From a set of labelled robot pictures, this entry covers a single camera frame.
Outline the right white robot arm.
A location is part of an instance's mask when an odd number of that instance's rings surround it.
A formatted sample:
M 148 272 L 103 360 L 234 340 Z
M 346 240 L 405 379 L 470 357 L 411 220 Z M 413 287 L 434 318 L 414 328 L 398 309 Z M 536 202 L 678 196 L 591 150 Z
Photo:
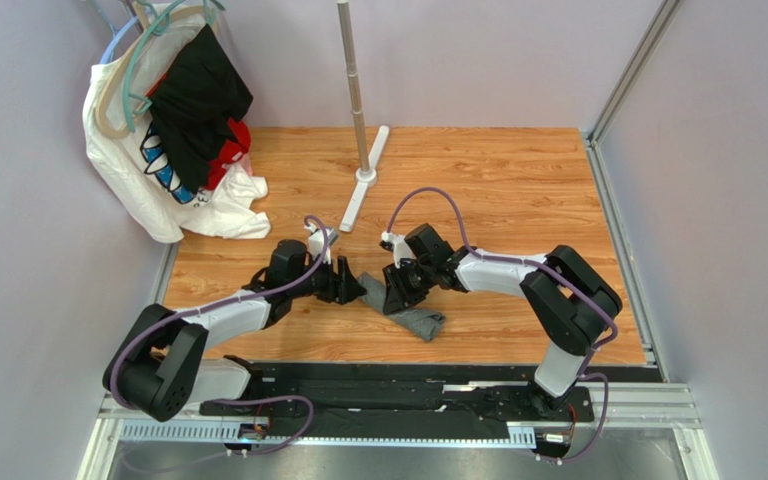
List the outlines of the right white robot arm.
M 567 245 L 532 256 L 453 249 L 428 224 L 408 235 L 385 232 L 380 245 L 394 258 L 383 269 L 386 314 L 419 305 L 434 287 L 527 300 L 550 340 L 530 383 L 534 404 L 546 408 L 560 407 L 623 308 L 620 296 Z

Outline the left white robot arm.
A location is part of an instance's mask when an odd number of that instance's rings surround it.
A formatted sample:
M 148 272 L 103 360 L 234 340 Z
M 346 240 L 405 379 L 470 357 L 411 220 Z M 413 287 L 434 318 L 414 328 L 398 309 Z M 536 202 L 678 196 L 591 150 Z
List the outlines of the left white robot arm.
M 242 399 L 253 366 L 233 356 L 207 360 L 207 350 L 274 326 L 298 298 L 344 305 L 365 295 L 347 258 L 331 258 L 326 246 L 320 234 L 308 243 L 282 240 L 269 264 L 229 297 L 185 311 L 145 307 L 107 366 L 103 387 L 121 406 L 159 422 L 189 404 Z

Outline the grey cloth napkin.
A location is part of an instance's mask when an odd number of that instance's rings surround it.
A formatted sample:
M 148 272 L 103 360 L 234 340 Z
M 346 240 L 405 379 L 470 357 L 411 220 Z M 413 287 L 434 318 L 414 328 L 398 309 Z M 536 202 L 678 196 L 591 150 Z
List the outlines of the grey cloth napkin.
M 385 314 L 385 285 L 367 272 L 359 277 L 359 283 L 366 289 L 361 300 L 377 314 L 388 318 L 393 323 L 408 330 L 425 342 L 433 341 L 441 332 L 446 316 L 437 310 L 409 308 L 407 310 Z

